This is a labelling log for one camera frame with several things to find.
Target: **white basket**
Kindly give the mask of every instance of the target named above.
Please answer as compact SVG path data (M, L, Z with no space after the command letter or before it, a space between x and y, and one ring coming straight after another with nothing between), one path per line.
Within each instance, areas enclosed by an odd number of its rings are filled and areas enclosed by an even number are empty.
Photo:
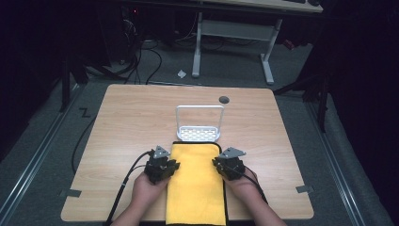
M220 109L218 126L210 125L184 125L181 126L179 110L182 108L210 108ZM177 137L182 141L212 141L220 137L220 125L222 123L224 107L222 105L179 105L176 107Z

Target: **white desk leg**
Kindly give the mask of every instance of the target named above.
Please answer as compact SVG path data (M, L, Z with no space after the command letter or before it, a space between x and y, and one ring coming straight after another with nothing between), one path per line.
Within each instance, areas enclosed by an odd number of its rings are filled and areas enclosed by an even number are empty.
M194 53L194 62L193 62L193 77L200 76L200 37L202 32L202 12L199 12L199 21L197 23L197 45L196 52Z
M261 61L263 65L264 76L266 77L266 83L268 85L274 84L273 74L270 70L269 65L269 57L272 53L273 46L276 42L277 35L279 34L279 28L281 27L282 19L277 20L276 25L272 32L272 37L269 42L269 46L267 47L267 52L265 54L261 54Z

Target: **yellow towel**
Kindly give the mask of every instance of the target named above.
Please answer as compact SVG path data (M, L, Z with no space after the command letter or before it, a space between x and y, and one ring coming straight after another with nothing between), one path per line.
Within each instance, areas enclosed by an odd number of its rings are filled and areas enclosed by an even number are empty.
M168 183L167 225L226 225L223 179L212 163L220 153L213 142L173 143L170 158L180 167Z

